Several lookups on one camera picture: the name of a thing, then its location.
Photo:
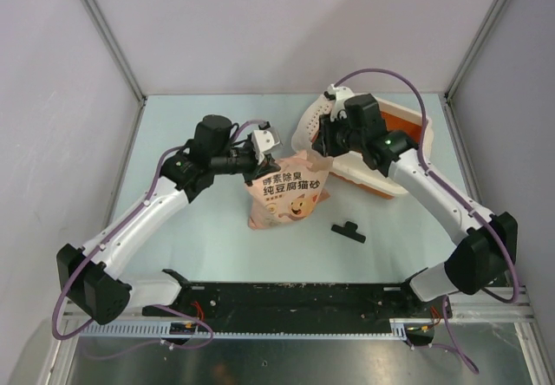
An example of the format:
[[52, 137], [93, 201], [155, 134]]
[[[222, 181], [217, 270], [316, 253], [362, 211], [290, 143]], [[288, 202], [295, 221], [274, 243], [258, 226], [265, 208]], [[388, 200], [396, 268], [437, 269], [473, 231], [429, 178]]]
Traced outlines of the pink cat litter bag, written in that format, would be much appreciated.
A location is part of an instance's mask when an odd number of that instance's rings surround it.
[[332, 163], [312, 150], [277, 160], [278, 171], [246, 187], [252, 197], [248, 226], [269, 229], [308, 218], [330, 196], [324, 185]]

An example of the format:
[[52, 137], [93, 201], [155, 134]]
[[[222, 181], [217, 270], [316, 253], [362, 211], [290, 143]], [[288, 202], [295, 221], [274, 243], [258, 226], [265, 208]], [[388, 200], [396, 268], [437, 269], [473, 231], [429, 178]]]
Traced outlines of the white and orange litter box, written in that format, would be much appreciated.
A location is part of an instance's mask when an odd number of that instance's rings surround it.
[[[294, 151], [313, 149], [319, 117], [328, 107], [323, 93], [303, 113], [291, 138]], [[431, 154], [432, 122], [372, 94], [349, 98], [341, 114], [346, 114], [338, 120], [343, 154], [331, 157], [330, 173], [385, 199], [405, 195], [407, 190], [389, 177], [389, 167], [406, 151], [417, 153], [421, 148], [424, 154]]]

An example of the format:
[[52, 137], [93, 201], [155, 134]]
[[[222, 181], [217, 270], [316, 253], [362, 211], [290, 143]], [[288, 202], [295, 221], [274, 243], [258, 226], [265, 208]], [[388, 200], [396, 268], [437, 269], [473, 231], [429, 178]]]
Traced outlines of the black bag clip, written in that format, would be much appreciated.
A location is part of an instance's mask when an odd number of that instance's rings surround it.
[[366, 236], [358, 231], [358, 224], [347, 220], [343, 225], [333, 224], [330, 228], [334, 233], [337, 233], [345, 238], [349, 238], [360, 244], [366, 242]]

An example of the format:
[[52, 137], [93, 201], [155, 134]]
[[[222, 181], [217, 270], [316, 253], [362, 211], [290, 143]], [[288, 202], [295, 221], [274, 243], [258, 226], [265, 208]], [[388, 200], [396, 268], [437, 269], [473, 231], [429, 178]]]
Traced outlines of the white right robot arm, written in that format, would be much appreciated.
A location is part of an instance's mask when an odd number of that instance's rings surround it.
[[377, 99], [347, 88], [325, 91], [323, 110], [311, 139], [324, 157], [354, 154], [363, 164], [407, 190], [441, 224], [454, 250], [449, 258], [413, 275], [400, 295], [409, 316], [421, 316], [432, 299], [454, 292], [473, 295], [505, 271], [515, 270], [518, 225], [508, 212], [499, 215], [443, 179], [406, 132], [390, 130]]

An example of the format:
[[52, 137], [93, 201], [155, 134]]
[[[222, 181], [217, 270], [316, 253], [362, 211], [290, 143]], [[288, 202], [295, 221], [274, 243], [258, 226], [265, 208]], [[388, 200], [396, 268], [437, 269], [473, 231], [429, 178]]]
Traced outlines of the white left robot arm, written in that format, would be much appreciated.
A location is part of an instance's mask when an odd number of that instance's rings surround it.
[[92, 321], [105, 325], [126, 309], [161, 304], [175, 316], [190, 309], [186, 280], [163, 270], [136, 281], [122, 279], [135, 253], [174, 214], [180, 212], [218, 175], [242, 175], [246, 185], [279, 166], [272, 152], [281, 144], [278, 131], [267, 121], [245, 140], [242, 127], [228, 118], [210, 114], [196, 125], [184, 145], [166, 150], [144, 194], [116, 221], [81, 247], [64, 245], [56, 255], [61, 297], [68, 298]]

